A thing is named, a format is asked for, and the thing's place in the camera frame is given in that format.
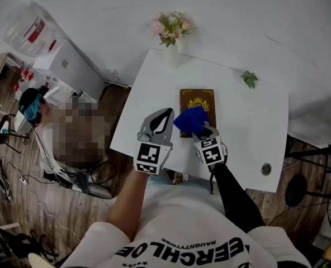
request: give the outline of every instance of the white wall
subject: white wall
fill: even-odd
[[[12,8],[28,1],[0,0],[0,28]],[[148,48],[158,46],[148,35],[150,21],[176,9],[199,26],[184,53],[254,71],[290,93],[294,117],[331,100],[331,0],[34,1],[102,71],[115,68],[120,82],[131,84]],[[0,38],[5,51],[11,49]]]

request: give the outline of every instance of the white table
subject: white table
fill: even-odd
[[[289,115],[288,94],[260,81],[248,89],[240,73],[204,60],[181,56],[173,70],[162,63],[162,52],[150,50],[123,109],[111,148],[134,156],[136,135],[144,118],[166,107],[179,115],[179,90],[213,89],[216,125],[228,147],[227,165],[244,188],[275,192],[285,153]],[[171,152],[165,168],[208,179],[191,138],[180,138],[173,126]],[[261,168],[271,164],[264,176]]]

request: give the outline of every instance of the small succulent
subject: small succulent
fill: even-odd
[[[258,80],[255,73],[251,73],[248,70],[244,71],[242,79],[245,81],[248,88],[255,88],[255,81]]]

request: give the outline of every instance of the book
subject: book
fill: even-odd
[[[193,108],[202,107],[209,118],[210,126],[216,128],[215,118],[215,100],[214,90],[212,89],[181,89],[179,91],[180,113]],[[191,138],[183,132],[180,133],[181,138]]]

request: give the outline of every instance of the person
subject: person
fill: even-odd
[[[133,170],[62,268],[311,267],[282,228],[265,225],[226,164],[213,173],[220,196],[202,179],[173,185],[162,172]]]
[[[34,128],[43,127],[50,122],[50,106],[39,90],[28,88],[19,101],[19,111]]]
[[[20,112],[37,135],[36,140],[43,156],[42,168],[49,172],[57,168],[70,171],[70,167],[85,169],[100,162],[105,154],[101,138],[105,135],[104,122],[95,122],[98,116],[93,116],[95,113],[92,110],[86,112],[90,116],[85,116],[82,108],[51,110],[43,97],[44,88],[26,89],[19,101]],[[70,109],[78,107],[78,100],[73,99],[70,106]]]

